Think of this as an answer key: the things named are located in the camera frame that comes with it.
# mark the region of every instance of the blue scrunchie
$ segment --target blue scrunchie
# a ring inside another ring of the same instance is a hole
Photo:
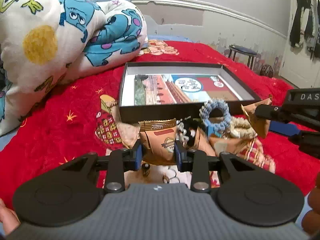
[[[209,121],[209,115],[213,109],[220,109],[223,113],[223,121],[220,123],[211,123]],[[204,106],[199,110],[200,118],[203,124],[208,129],[208,136],[214,133],[218,137],[222,137],[222,132],[230,126],[231,115],[229,113],[228,104],[223,99],[210,99],[204,103]]]

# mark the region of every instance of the cartoon print comforter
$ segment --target cartoon print comforter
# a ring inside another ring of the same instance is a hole
[[[56,84],[121,65],[146,41],[143,15],[125,0],[0,0],[0,135]]]

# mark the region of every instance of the purple spot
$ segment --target purple spot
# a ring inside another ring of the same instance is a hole
[[[101,45],[101,48],[103,48],[103,49],[110,49],[111,46],[112,46],[111,43],[107,43],[107,44],[102,44],[102,45]]]
[[[140,21],[137,18],[133,19],[133,23],[137,26],[140,26]]]
[[[95,37],[93,37],[93,38],[90,40],[90,42],[91,42],[91,43],[94,43],[94,42],[97,41],[97,39],[98,39],[98,36],[95,36]]]

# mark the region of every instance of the yellow circle print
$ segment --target yellow circle print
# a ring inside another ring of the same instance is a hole
[[[42,25],[31,30],[23,40],[24,54],[34,64],[43,65],[54,58],[58,50],[58,41],[54,29]]]

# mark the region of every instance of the blue monster print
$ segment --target blue monster print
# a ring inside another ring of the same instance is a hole
[[[59,0],[63,4],[65,12],[60,15],[60,26],[64,26],[64,22],[68,22],[84,33],[81,39],[85,43],[88,38],[87,25],[91,21],[94,10],[101,8],[91,0]]]
[[[133,9],[122,12],[131,16],[130,25],[127,16],[116,14],[108,20],[98,36],[93,37],[84,48],[85,56],[93,66],[108,64],[107,59],[115,51],[120,50],[120,54],[126,54],[140,48],[137,36],[142,29],[141,18]]]
[[[5,108],[5,95],[12,86],[12,82],[8,80],[7,72],[3,69],[3,66],[0,67],[0,122],[4,119],[4,108]]]

